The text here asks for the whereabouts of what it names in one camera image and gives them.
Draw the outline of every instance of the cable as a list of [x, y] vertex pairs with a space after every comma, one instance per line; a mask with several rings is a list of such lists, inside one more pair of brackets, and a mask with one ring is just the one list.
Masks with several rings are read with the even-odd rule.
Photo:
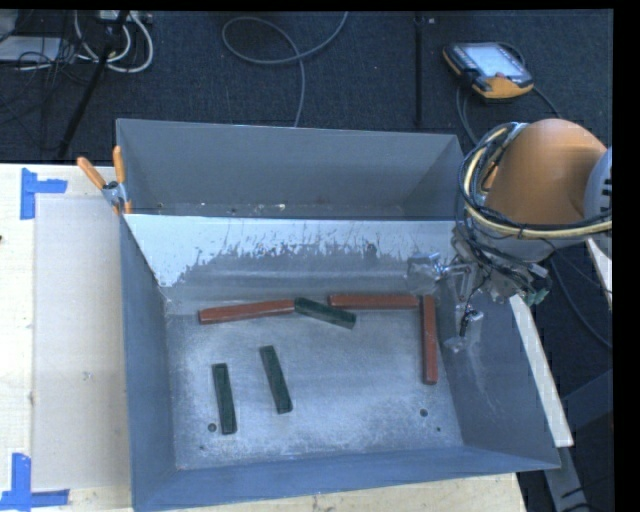
[[[336, 28], [334, 33], [331, 36], [329, 36], [328, 39], [326, 39], [323, 43], [319, 44], [315, 48], [312, 48], [311, 50], [307, 50], [307, 51], [302, 52], [302, 53], [300, 53], [300, 51], [298, 50], [298, 47], [296, 46], [294, 41], [287, 35], [287, 33], [284, 30], [282, 30], [280, 27], [278, 27], [274, 23], [271, 23], [270, 21], [264, 20], [262, 18], [256, 18], [256, 17], [253, 17], [253, 16], [240, 16], [240, 17], [233, 18], [233, 19], [227, 21], [224, 24], [224, 26], [222, 27], [222, 42], [227, 47], [227, 49], [231, 53], [233, 53], [236, 57], [238, 57], [238, 58], [240, 58], [242, 60], [245, 60], [247, 62], [250, 62], [252, 64], [281, 65], [281, 64], [288, 64], [288, 63], [292, 63], [292, 62], [298, 62], [298, 64], [300, 65], [300, 78], [301, 78], [300, 100], [298, 101], [298, 110], [296, 112], [296, 117], [295, 117], [295, 120], [294, 120], [294, 123], [293, 123], [293, 127], [297, 128], [299, 123], [300, 123], [300, 117], [302, 115], [302, 107], [304, 105], [304, 98], [305, 98], [305, 92], [306, 92], [306, 76], [305, 76], [305, 71], [304, 71], [303, 59], [305, 57], [308, 57], [310, 55], [313, 55], [313, 54], [317, 53], [318, 51], [323, 49], [325, 46], [327, 46], [331, 41], [333, 41], [337, 37], [337, 35], [340, 33], [340, 31], [342, 30], [342, 27], [344, 27], [344, 24], [347, 21], [347, 16], [348, 15], [349, 15], [349, 11], [346, 11], [344, 13], [344, 15], [342, 16], [342, 20], [340, 21], [338, 27]], [[287, 58], [283, 58], [283, 59], [255, 59], [253, 57], [249, 57], [247, 55], [244, 55], [244, 54], [238, 52], [235, 48], [233, 48], [233, 46], [231, 46], [231, 44], [229, 43], [229, 40], [227, 39], [227, 29], [231, 25], [233, 25], [234, 23], [238, 23], [238, 22], [241, 22], [241, 21], [253, 21], [253, 22], [262, 23], [264, 25], [267, 25], [268, 27], [271, 27], [272, 29], [277, 31], [280, 35], [282, 35], [287, 40], [287, 42], [293, 48], [293, 51], [295, 52], [295, 55], [293, 57], [287, 57]]]
[[597, 287], [599, 290], [604, 290], [606, 293], [608, 293], [609, 295], [613, 295], [613, 291], [609, 290], [608, 288], [604, 287], [602, 285], [602, 283], [594, 280], [591, 278], [591, 276], [588, 276], [587, 274], [585, 274], [582, 270], [580, 270], [574, 263], [573, 261], [571, 261], [569, 258], [567, 258], [564, 254], [562, 254], [561, 251], [558, 251], [558, 248], [553, 245], [551, 242], [549, 242], [549, 240], [545, 240], [544, 238], [541, 238], [540, 240], [542, 240], [543, 242], [546, 242], [547, 244], [549, 244], [551, 246], [551, 248], [553, 249], [553, 253], [551, 253], [549, 255], [549, 257], [551, 256], [559, 256], [560, 258], [562, 258], [564, 261], [567, 262], [567, 264], [573, 269], [575, 270], [578, 274], [580, 274], [582, 277], [584, 277], [587, 282], [589, 284], [592, 284], [593, 286]]
[[556, 280], [558, 281], [558, 285], [560, 286], [560, 289], [562, 290], [562, 293], [564, 294], [565, 298], [567, 299], [567, 302], [569, 302], [569, 305], [571, 306], [571, 309], [573, 309], [573, 312], [576, 314], [576, 316], [580, 319], [580, 321], [582, 322], [582, 324], [589, 330], [589, 332], [602, 344], [604, 345], [608, 350], [613, 351], [613, 345], [611, 343], [609, 343], [609, 341], [607, 341], [603, 336], [601, 336], [592, 326], [591, 324], [587, 321], [587, 319], [582, 315], [582, 313], [580, 312], [580, 310], [578, 309], [578, 306], [576, 305], [576, 303], [573, 301], [573, 299], [571, 298], [571, 294], [569, 293], [569, 290], [567, 289], [566, 285], [564, 284], [564, 281], [562, 280], [562, 277], [560, 276], [560, 273], [558, 272], [558, 268], [556, 267], [556, 264], [553, 260], [549, 260], [549, 264], [551, 265], [551, 269], [553, 270], [554, 275], [556, 276]]
[[562, 116], [560, 115], [560, 112], [558, 112], [558, 109], [551, 102], [551, 100], [545, 94], [542, 93], [542, 91], [538, 86], [533, 87], [533, 92], [535, 92], [538, 96], [540, 96], [547, 103], [547, 105], [549, 105], [549, 107], [551, 108], [551, 110], [553, 111], [553, 113], [558, 119], [562, 119]]
[[[129, 51], [131, 50], [131, 35], [129, 33], [129, 30], [127, 29], [126, 26], [122, 27], [123, 30], [122, 32], [125, 35], [126, 38], [126, 45], [124, 50], [122, 50], [122, 52], [120, 52], [118, 55], [115, 55], [113, 57], [109, 57], [109, 59], [107, 59], [107, 65], [106, 67], [112, 71], [116, 71], [118, 73], [140, 73], [141, 71], [144, 71], [145, 69], [147, 69], [151, 63], [153, 62], [153, 54], [154, 54], [154, 47], [153, 47], [153, 40], [151, 39], [151, 34], [149, 33], [149, 31], [147, 30], [147, 27], [144, 26], [144, 23], [142, 23], [142, 21], [140, 21], [140, 17], [138, 16], [137, 13], [135, 12], [131, 12], [129, 13], [129, 18], [131, 18], [133, 20], [133, 22], [136, 24], [136, 26], [138, 27], [138, 29], [140, 29], [140, 31], [142, 32], [142, 34], [144, 35], [145, 41], [147, 43], [147, 47], [148, 47], [148, 54], [147, 54], [147, 58], [146, 60], [137, 67], [132, 67], [132, 68], [127, 68], [127, 67], [122, 67], [122, 66], [116, 66], [115, 64], [113, 64], [113, 62], [122, 60], [124, 57], [126, 57], [129, 54]], [[78, 22], [78, 11], [77, 9], [74, 10], [74, 27], [75, 27], [75, 31], [76, 31], [76, 35], [80, 38], [83, 39], [83, 33], [80, 30], [80, 25]], [[85, 60], [90, 60], [94, 63], [97, 63], [100, 60], [100, 57], [98, 56], [98, 54], [96, 52], [94, 52], [91, 47], [86, 43], [83, 42], [82, 43], [82, 48], [89, 54], [89, 56], [87, 57], [86, 55], [78, 55], [78, 58], [81, 59], [85, 59]]]
[[460, 219], [459, 216], [459, 208], [458, 208], [458, 194], [456, 194], [455, 198], [455, 210], [454, 210], [454, 220], [455, 220], [455, 229], [458, 232], [459, 236], [467, 243], [469, 250], [472, 252], [476, 261], [478, 262], [480, 269], [484, 272], [483, 280], [480, 286], [483, 286], [487, 279], [491, 278], [491, 274], [495, 271], [503, 276], [508, 277], [512, 281], [514, 281], [521, 289], [527, 290], [528, 292], [535, 293], [536, 290], [531, 286], [529, 281], [520, 273], [515, 271], [512, 268], [509, 268], [505, 265], [500, 265], [494, 259], [491, 259], [487, 256], [486, 253], [491, 253], [494, 256], [502, 258], [503, 260], [511, 262], [516, 267], [521, 267], [523, 271], [528, 271], [528, 263], [514, 256], [506, 254], [498, 249], [493, 247], [489, 247], [478, 240], [476, 240], [473, 230], [470, 230], [464, 221]]
[[593, 505], [589, 505], [588, 503], [578, 503], [577, 505], [572, 505], [568, 508], [563, 508], [560, 512], [573, 512], [574, 510], [581, 509], [586, 507], [588, 510], [592, 510], [593, 512], [605, 512], [601, 508], [594, 507]]
[[478, 139], [476, 138], [475, 134], [473, 133], [473, 130], [471, 130], [471, 126], [469, 125], [469, 121], [467, 119], [467, 113], [466, 113], [467, 101], [469, 100], [469, 95], [470, 94], [468, 94], [464, 98], [464, 102], [463, 103], [461, 103], [461, 94], [462, 94], [462, 85], [460, 84], [460, 85], [458, 85], [458, 87], [456, 89], [456, 110], [458, 111], [458, 117], [460, 118], [460, 121], [462, 122], [462, 127], [467, 132], [467, 136], [471, 139], [471, 142], [475, 146], [478, 143]]
[[[18, 57], [18, 61], [17, 61], [17, 68], [18, 70], [23, 70], [23, 69], [29, 69], [29, 68], [33, 68], [35, 69], [47, 69], [47, 75], [46, 78], [44, 80], [44, 87], [43, 87], [43, 92], [44, 92], [44, 97], [43, 99], [34, 104], [31, 105], [27, 108], [25, 108], [24, 110], [22, 110], [21, 112], [17, 112], [13, 107], [12, 107], [12, 103], [15, 102], [20, 96], [22, 96], [26, 91], [28, 86], [31, 84], [31, 82], [33, 81], [34, 77], [36, 76], [36, 73], [32, 73], [29, 77], [29, 79], [26, 81], [26, 83], [23, 85], [23, 87], [21, 88], [21, 90], [14, 95], [11, 99], [7, 99], [3, 96], [0, 96], [0, 106], [3, 106], [5, 110], [8, 111], [9, 113], [9, 117], [5, 118], [3, 120], [0, 121], [0, 125], [4, 125], [8, 122], [11, 121], [17, 121], [21, 128], [25, 131], [25, 133], [27, 134], [29, 140], [35, 144], [41, 151], [53, 151], [56, 150], [59, 147], [59, 144], [55, 145], [55, 146], [46, 146], [45, 144], [43, 144], [42, 142], [39, 142], [36, 138], [35, 135], [33, 135], [30, 130], [28, 129], [27, 125], [22, 121], [22, 117], [26, 116], [27, 114], [30, 114], [31, 112], [33, 112], [34, 110], [36, 110], [37, 108], [41, 108], [44, 109], [44, 107], [48, 104], [50, 98], [52, 97], [53, 93], [57, 91], [57, 89], [59, 88], [59, 86], [61, 85], [61, 82], [58, 80], [58, 76], [59, 74], [64, 74], [70, 78], [75, 78], [73, 77], [73, 75], [71, 75], [65, 68], [68, 65], [68, 62], [73, 58], [73, 55], [75, 54], [75, 52], [77, 51], [77, 47], [75, 47], [73, 44], [69, 43], [66, 37], [67, 34], [67, 30], [69, 27], [69, 17], [66, 16], [64, 18], [64, 25], [63, 28], [61, 30], [61, 36], [60, 36], [60, 44], [58, 46], [58, 53], [56, 55], [56, 57], [54, 57], [53, 59], [50, 58], [49, 56], [45, 55], [44, 53], [42, 53], [42, 51], [37, 52], [37, 51], [29, 51], [29, 52], [24, 52], [23, 54], [21, 54]], [[45, 36], [42, 37], [42, 48], [41, 50], [44, 50], [44, 44], [45, 44]], [[30, 56], [30, 55], [37, 55], [40, 57], [40, 60], [45, 61], [45, 63], [39, 63], [36, 66], [23, 66], [22, 65], [22, 61], [23, 59], [25, 59], [26, 57]]]

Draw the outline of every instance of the wooden table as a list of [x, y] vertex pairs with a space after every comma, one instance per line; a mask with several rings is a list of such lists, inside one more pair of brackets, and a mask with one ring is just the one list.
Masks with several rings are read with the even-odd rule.
[[[21, 171], [67, 181], [20, 220]], [[113, 168], [99, 168], [114, 179]], [[64, 510], [130, 509], [117, 218], [75, 166], [0, 165], [0, 491], [11, 454]], [[512, 299], [558, 447], [571, 446], [529, 309]], [[524, 512], [515, 474], [207, 507], [233, 511]]]

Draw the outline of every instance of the gray bin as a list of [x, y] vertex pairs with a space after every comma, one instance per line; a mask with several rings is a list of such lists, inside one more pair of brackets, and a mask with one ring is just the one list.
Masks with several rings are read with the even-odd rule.
[[[216, 305], [407, 292], [411, 255], [454, 255], [455, 136], [127, 119], [116, 136], [134, 208], [120, 239], [137, 511], [559, 466], [509, 304], [474, 298], [482, 339], [439, 348], [433, 386], [415, 310], [356, 311], [353, 329], [297, 314], [198, 322]], [[437, 319], [442, 342], [455, 331], [445, 288]], [[231, 435], [209, 427], [218, 363]]]

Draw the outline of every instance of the electronic device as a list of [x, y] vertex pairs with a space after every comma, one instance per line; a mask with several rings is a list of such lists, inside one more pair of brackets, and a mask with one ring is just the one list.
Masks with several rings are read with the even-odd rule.
[[533, 89], [529, 71], [500, 43], [454, 43], [442, 54], [456, 75], [487, 101], [508, 101]]

